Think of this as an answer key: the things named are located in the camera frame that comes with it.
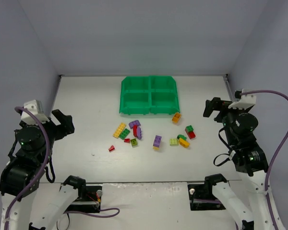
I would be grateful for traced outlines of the orange lego brick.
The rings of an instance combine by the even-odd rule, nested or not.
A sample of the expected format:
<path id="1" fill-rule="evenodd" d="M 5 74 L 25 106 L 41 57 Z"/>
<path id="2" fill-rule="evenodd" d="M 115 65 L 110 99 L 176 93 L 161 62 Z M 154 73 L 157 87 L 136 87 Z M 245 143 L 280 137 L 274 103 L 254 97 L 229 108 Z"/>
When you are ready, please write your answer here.
<path id="1" fill-rule="evenodd" d="M 172 122 L 174 124 L 178 124 L 180 122 L 180 120 L 181 120 L 181 113 L 176 112 L 172 118 Z"/>

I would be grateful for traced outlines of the light green lego brick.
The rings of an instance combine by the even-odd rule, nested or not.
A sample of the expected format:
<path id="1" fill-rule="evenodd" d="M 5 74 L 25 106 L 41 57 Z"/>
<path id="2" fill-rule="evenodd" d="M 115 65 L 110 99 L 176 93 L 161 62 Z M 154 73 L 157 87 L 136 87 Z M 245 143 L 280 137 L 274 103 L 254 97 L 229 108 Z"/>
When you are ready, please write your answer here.
<path id="1" fill-rule="evenodd" d="M 169 139 L 169 145 L 170 146 L 177 146 L 179 144 L 179 141 L 177 138 L 170 138 Z"/>

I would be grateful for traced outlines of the small red slope lego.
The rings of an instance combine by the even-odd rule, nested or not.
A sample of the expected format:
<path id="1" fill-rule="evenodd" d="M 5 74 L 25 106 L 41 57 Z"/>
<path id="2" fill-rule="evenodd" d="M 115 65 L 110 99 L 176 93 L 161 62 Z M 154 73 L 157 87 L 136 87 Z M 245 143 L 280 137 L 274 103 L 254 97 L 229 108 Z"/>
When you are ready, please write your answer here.
<path id="1" fill-rule="evenodd" d="M 113 145 L 110 146 L 110 148 L 108 149 L 109 152 L 112 152 L 115 150 L 115 147 Z"/>

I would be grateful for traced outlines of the yellow lego plate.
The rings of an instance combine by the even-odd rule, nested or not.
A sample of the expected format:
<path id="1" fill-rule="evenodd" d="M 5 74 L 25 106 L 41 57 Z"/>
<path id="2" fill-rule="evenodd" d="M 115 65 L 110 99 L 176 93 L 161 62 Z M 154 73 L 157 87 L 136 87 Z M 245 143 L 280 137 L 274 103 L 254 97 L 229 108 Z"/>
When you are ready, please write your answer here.
<path id="1" fill-rule="evenodd" d="M 125 123 L 120 123 L 120 125 L 117 127 L 117 129 L 113 133 L 113 137 L 118 138 L 119 135 L 122 133 L 122 131 L 125 129 L 125 127 L 126 127 Z"/>

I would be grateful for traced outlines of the green lego plate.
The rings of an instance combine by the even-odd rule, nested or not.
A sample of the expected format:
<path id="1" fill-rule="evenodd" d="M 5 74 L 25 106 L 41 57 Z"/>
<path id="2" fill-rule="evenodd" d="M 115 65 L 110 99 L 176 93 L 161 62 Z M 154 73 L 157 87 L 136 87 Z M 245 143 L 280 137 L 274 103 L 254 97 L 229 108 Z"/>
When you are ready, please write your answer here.
<path id="1" fill-rule="evenodd" d="M 130 133 L 130 130 L 125 128 L 119 135 L 119 138 L 124 140 Z"/>

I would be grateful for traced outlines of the lime square lego brick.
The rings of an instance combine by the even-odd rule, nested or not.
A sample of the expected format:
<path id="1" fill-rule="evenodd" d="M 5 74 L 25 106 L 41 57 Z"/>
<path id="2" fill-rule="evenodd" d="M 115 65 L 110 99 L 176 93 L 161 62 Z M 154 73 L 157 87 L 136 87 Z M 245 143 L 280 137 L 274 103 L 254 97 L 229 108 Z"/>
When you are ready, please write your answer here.
<path id="1" fill-rule="evenodd" d="M 132 146 L 132 147 L 138 146 L 137 139 L 135 139 L 135 138 L 131 139 L 131 140 L 130 140 L 130 143 L 131 143 L 131 146 Z"/>

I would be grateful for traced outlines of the red arch lego brick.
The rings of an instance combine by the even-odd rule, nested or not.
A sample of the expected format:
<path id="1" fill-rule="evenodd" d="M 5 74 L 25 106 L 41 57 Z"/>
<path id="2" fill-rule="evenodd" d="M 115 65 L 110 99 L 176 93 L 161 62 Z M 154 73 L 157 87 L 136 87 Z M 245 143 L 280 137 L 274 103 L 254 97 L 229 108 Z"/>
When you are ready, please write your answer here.
<path id="1" fill-rule="evenodd" d="M 138 137 L 138 135 L 137 135 L 137 128 L 138 128 L 137 125 L 134 125 L 133 128 L 132 128 L 132 130 L 133 130 L 133 135 L 134 135 L 135 137 Z"/>

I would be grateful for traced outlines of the purple curved lego brick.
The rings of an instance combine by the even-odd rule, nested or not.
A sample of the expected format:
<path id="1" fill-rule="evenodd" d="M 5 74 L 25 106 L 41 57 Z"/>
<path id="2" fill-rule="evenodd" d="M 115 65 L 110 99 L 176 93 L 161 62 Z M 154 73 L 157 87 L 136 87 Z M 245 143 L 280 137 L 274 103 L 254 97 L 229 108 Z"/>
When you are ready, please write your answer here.
<path id="1" fill-rule="evenodd" d="M 133 127 L 134 126 L 140 126 L 141 125 L 141 123 L 139 122 L 139 120 L 134 120 L 134 121 L 131 121 L 130 123 L 129 123 L 129 128 L 130 129 L 133 129 Z"/>

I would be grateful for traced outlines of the purple half-round lego brick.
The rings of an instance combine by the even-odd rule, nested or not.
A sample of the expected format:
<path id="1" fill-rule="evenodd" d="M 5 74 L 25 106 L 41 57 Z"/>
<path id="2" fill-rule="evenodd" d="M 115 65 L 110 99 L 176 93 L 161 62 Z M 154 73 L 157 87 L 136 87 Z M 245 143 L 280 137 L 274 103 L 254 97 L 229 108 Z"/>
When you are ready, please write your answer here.
<path id="1" fill-rule="evenodd" d="M 137 134 L 137 138 L 139 140 L 141 140 L 142 139 L 142 129 L 140 126 L 137 127 L 136 134 Z"/>

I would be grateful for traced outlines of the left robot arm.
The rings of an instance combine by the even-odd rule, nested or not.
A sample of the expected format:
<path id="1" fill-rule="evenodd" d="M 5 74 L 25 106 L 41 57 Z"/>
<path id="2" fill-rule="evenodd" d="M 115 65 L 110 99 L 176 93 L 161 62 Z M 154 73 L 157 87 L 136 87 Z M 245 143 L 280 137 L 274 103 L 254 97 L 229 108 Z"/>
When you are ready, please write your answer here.
<path id="1" fill-rule="evenodd" d="M 34 115 L 28 109 L 17 106 L 16 112 L 28 115 L 33 122 L 20 121 L 20 129 L 15 130 L 15 141 L 8 154 L 10 161 L 0 177 L 2 201 L 2 230 L 50 230 L 72 202 L 83 199 L 86 181 L 70 175 L 55 199 L 48 204 L 45 213 L 37 221 L 31 222 L 34 198 L 43 175 L 53 171 L 52 148 L 75 131 L 72 116 L 59 109 L 52 114 L 60 122 L 53 123 L 44 114 Z"/>

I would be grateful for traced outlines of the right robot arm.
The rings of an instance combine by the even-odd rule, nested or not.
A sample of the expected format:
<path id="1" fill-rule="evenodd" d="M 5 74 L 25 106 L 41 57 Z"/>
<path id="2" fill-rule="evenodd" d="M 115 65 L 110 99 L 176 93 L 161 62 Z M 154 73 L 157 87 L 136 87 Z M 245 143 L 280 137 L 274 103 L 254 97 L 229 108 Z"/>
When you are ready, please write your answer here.
<path id="1" fill-rule="evenodd" d="M 205 178 L 208 193 L 225 207 L 240 230 L 285 229 L 267 179 L 265 153 L 253 134 L 258 126 L 257 118 L 249 113 L 249 109 L 234 107 L 231 101 L 218 97 L 205 102 L 203 116 L 209 117 L 213 111 L 219 112 L 214 120 L 222 123 L 221 130 L 226 135 L 223 143 L 228 148 L 228 158 L 225 162 L 233 162 L 246 188 L 250 207 L 237 197 L 221 174 Z"/>

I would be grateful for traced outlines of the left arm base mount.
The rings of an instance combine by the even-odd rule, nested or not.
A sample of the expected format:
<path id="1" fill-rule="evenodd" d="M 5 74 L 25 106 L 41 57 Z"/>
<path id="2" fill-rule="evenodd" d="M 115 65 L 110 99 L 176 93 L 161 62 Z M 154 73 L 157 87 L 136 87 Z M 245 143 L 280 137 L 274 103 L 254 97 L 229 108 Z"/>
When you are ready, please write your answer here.
<path id="1" fill-rule="evenodd" d="M 74 200 L 67 208 L 66 211 L 79 211 L 83 213 L 99 213 L 101 194 L 98 190 L 102 191 L 102 184 L 87 184 L 86 192 Z"/>

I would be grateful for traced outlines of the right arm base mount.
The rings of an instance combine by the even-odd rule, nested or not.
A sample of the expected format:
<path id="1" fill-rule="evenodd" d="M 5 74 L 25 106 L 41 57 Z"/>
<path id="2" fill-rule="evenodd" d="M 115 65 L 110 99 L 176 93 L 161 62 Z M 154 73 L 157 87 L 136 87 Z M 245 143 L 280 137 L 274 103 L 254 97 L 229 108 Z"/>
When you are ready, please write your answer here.
<path id="1" fill-rule="evenodd" d="M 209 202 L 219 200 L 208 191 L 204 184 L 188 184 L 188 191 L 191 211 L 225 210 L 221 203 Z"/>

